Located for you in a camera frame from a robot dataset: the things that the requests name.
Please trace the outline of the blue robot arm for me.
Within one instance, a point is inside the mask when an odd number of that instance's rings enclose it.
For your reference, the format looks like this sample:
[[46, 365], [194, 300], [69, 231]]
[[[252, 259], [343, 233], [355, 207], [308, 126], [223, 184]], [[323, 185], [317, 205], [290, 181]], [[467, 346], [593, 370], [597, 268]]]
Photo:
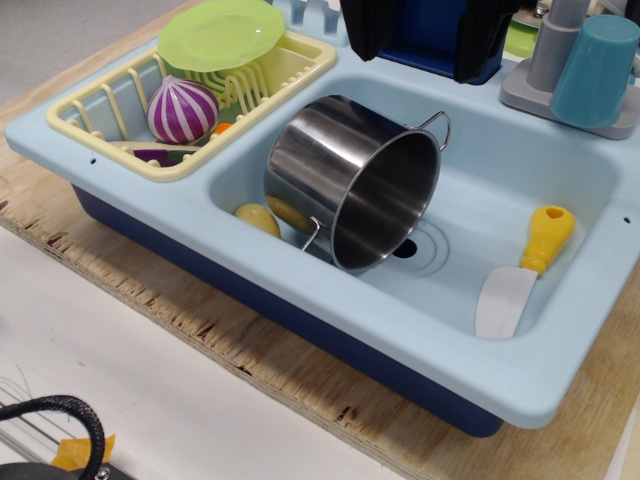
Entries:
[[342, 1], [351, 49], [453, 79], [486, 83], [501, 67], [515, 0]]

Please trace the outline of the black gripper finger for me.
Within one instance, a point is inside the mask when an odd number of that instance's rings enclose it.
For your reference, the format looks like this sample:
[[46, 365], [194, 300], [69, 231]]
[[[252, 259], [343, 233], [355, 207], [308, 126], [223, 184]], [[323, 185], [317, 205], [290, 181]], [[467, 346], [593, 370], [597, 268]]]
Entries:
[[340, 7], [351, 49], [361, 60], [372, 60], [393, 36], [395, 2], [342, 0]]
[[486, 83], [501, 67], [506, 34], [518, 0], [474, 0], [457, 25], [453, 79], [457, 83]]

